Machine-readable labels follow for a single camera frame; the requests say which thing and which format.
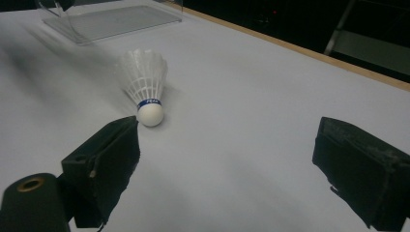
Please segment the shuttlecock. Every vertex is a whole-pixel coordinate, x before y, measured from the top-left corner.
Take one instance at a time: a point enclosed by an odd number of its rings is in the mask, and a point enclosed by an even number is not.
[[[161,93],[168,67],[162,56],[152,50],[128,51],[120,57],[122,85],[136,103],[138,121],[147,127],[163,119]]]

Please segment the white table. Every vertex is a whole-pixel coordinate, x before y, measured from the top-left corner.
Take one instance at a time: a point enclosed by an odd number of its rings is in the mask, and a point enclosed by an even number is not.
[[[0,30],[1,191],[59,175],[88,137],[135,114],[107,65],[117,56],[152,48],[168,61],[166,118],[139,126],[141,160],[106,232],[366,232],[311,163],[321,117],[410,153],[409,92],[191,14],[91,46],[35,11],[0,14]]]

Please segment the shuttlecock feather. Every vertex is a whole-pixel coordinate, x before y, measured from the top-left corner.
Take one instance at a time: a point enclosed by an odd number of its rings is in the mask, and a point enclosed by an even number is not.
[[[123,88],[136,103],[138,121],[147,127],[163,118],[161,94],[167,74],[162,56],[152,50],[128,51],[120,57],[118,68]]]

